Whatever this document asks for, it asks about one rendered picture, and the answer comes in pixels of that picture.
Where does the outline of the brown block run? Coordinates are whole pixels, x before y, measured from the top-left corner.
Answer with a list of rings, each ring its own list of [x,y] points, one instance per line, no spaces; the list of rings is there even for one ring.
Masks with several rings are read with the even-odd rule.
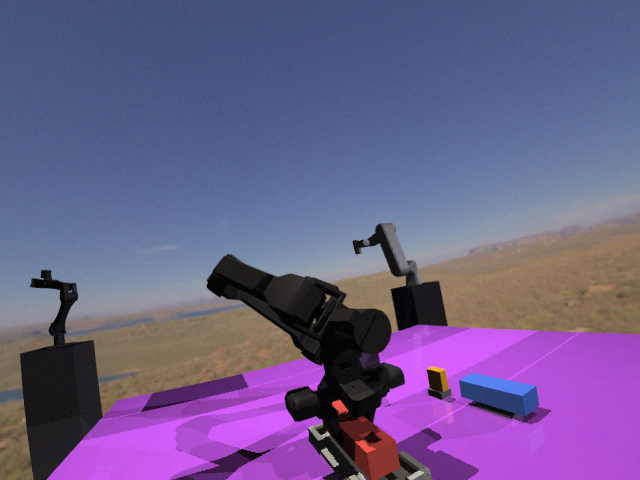
[[[447,382],[446,369],[438,367],[430,367],[427,370],[429,388],[441,391],[442,393],[449,389]]]

